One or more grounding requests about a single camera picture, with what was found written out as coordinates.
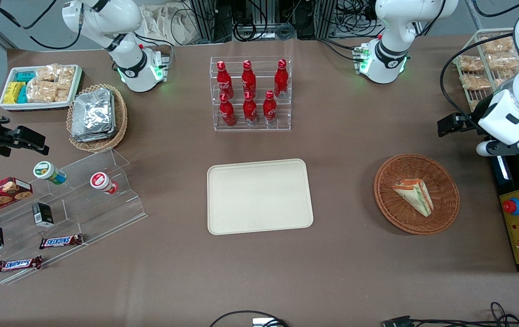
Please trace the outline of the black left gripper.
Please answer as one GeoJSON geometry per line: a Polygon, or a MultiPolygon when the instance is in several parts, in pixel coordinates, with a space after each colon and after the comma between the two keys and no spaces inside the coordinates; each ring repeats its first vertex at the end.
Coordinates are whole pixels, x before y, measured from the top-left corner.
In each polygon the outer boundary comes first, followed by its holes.
{"type": "Polygon", "coordinates": [[[444,137],[456,132],[476,131],[483,135],[483,129],[477,124],[479,118],[473,114],[453,113],[438,120],[438,137],[444,137]]]}

